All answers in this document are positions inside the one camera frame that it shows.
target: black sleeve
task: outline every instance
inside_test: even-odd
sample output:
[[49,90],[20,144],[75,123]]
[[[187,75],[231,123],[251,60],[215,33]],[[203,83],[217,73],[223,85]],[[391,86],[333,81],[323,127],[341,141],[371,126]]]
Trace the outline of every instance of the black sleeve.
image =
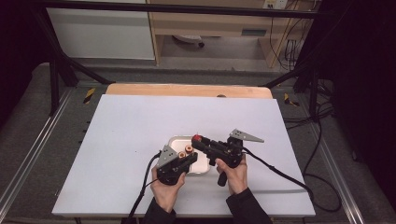
[[265,213],[249,188],[226,200],[235,224],[269,224],[271,218]]
[[148,207],[148,211],[143,218],[143,224],[171,224],[176,219],[176,212],[172,210],[169,214],[165,212],[158,204],[155,199],[152,198],[151,203]]

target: metal rail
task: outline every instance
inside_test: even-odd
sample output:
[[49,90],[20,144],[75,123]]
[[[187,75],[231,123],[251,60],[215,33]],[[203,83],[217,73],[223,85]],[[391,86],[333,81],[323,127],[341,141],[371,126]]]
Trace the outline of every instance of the metal rail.
[[6,214],[9,208],[11,207],[12,203],[14,202],[15,198],[17,197],[18,193],[20,192],[24,181],[26,180],[33,166],[35,165],[35,161],[40,155],[41,150],[43,149],[44,145],[47,143],[47,140],[50,138],[50,134],[53,128],[55,127],[56,123],[58,122],[59,117],[64,112],[64,109],[66,108],[66,105],[73,90],[74,90],[73,88],[66,89],[66,91],[64,92],[61,98],[61,103],[58,110],[55,112],[53,116],[48,118],[46,124],[44,125],[43,129],[41,130],[35,142],[33,143],[32,147],[30,148],[28,154],[23,160],[17,173],[14,175],[14,177],[8,184],[6,190],[4,191],[3,195],[1,196],[0,223],[6,217]]
[[[309,117],[310,114],[308,111],[308,101],[306,97],[302,96],[301,94],[297,94],[297,97],[302,106],[302,109],[304,110],[305,114]],[[314,137],[318,140],[318,132],[319,132],[318,125],[315,123],[311,123],[310,125]],[[345,181],[343,175],[341,174],[341,171],[338,168],[338,165],[335,159],[333,158],[332,153],[329,147],[327,146],[326,140],[323,137],[323,135],[321,137],[321,141],[319,144],[319,151],[327,167],[327,170],[329,171],[332,182],[334,183],[334,186],[338,189],[338,192],[340,193],[344,210],[346,211],[346,215],[349,219],[349,222],[352,224],[363,224],[364,219],[361,215],[361,210],[356,205],[352,193],[350,192],[349,187],[347,185],[347,182]]]

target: floor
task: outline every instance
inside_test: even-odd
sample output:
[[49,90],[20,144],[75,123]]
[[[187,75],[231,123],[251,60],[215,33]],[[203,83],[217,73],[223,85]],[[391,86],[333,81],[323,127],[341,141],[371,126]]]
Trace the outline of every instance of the floor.
[[[141,64],[94,64],[92,70],[99,75],[118,82],[154,82],[154,83],[190,83],[218,85],[257,86],[264,84],[286,72],[284,68],[268,69],[264,57],[258,50],[254,39],[240,40],[224,37],[204,39],[205,47],[179,43],[168,36],[165,39],[163,61],[160,65]],[[57,120],[55,128],[50,131],[50,138],[42,146],[35,159],[35,165],[28,170],[28,176],[21,179],[24,184],[11,199],[13,204],[6,207],[7,214],[3,223],[74,223],[73,219],[57,217],[51,214],[56,201],[56,194],[62,188],[74,158],[83,141],[84,130],[89,128],[89,121],[106,86],[92,82],[81,73],[81,80],[76,88],[62,87],[63,92],[70,92],[70,100],[64,112]],[[272,89],[278,100],[284,118],[303,118],[306,114],[301,106],[285,104],[285,93],[290,100],[299,103],[301,97],[292,92],[290,79],[279,87]],[[95,93],[89,104],[82,103],[89,88],[95,87]],[[325,102],[326,97],[319,97]],[[0,192],[5,192],[9,183],[18,172],[32,144],[39,136],[50,112],[49,69],[39,66],[34,71],[34,78],[14,109],[7,124],[0,130]],[[352,160],[347,144],[336,117],[329,116],[322,122],[323,137],[331,150],[344,179],[351,190],[356,205],[361,211],[365,223],[396,223],[396,215],[364,163]],[[303,170],[309,155],[316,144],[310,125],[289,130],[290,141],[297,161]],[[308,171],[332,181],[322,155],[317,153]],[[337,200],[326,185],[314,180],[306,182],[317,195],[317,203],[326,207],[335,207]],[[336,213],[324,212],[316,208],[317,215],[309,217],[309,223],[350,223],[343,208]],[[300,218],[276,218],[276,223],[302,223]],[[120,223],[114,219],[83,219],[83,223]],[[180,219],[178,223],[196,223]]]

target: dark curtain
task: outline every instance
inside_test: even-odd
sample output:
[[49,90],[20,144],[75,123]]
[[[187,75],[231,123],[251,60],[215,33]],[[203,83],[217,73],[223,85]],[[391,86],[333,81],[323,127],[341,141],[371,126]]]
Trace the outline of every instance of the dark curtain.
[[0,1],[0,36],[1,127],[23,96],[32,71],[48,62],[50,55],[44,36],[35,26],[28,1]]
[[[326,0],[321,10],[342,15],[347,2]],[[349,143],[396,209],[395,12],[392,0],[353,1],[340,21],[314,21],[299,61],[326,41],[319,78],[333,81],[332,102]]]

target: black handle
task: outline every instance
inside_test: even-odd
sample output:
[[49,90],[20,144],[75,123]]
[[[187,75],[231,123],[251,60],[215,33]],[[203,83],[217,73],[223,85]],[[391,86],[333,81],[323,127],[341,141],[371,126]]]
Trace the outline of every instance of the black handle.
[[225,183],[227,183],[227,175],[223,172],[219,176],[218,185],[224,187]]

